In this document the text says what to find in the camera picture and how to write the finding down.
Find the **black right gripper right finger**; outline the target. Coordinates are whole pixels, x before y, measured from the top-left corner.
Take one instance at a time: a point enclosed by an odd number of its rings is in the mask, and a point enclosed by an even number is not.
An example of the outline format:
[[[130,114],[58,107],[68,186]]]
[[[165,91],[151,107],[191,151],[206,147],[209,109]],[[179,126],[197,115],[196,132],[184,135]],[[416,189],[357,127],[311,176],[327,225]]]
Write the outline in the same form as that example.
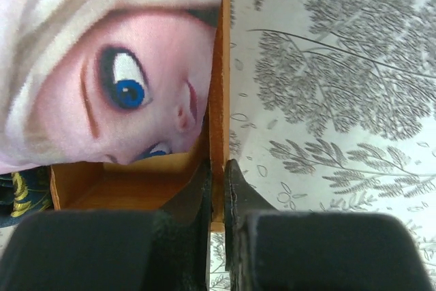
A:
[[[430,290],[404,225],[379,213],[279,211],[225,167],[225,254],[233,290]]]

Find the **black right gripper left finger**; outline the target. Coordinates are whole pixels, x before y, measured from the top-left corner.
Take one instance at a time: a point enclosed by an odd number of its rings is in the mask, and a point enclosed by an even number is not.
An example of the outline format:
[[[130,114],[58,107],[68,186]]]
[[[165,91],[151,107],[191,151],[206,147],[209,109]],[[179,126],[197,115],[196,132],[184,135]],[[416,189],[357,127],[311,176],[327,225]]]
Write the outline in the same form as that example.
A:
[[[154,211],[44,211],[18,224],[2,290],[207,290],[211,169]]]

